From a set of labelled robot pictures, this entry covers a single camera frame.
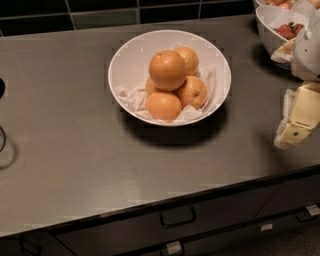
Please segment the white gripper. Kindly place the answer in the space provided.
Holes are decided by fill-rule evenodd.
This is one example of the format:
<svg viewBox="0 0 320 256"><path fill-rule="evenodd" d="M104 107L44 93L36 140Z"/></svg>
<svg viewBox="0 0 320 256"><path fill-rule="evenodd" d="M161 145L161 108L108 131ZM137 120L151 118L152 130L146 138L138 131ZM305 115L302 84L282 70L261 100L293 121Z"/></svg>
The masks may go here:
<svg viewBox="0 0 320 256"><path fill-rule="evenodd" d="M294 76L309 80L296 91L288 89L284 96L283 119L274 145L289 149L301 144L320 123L320 10L309 18L295 39L272 53L271 60L291 64Z"/></svg>

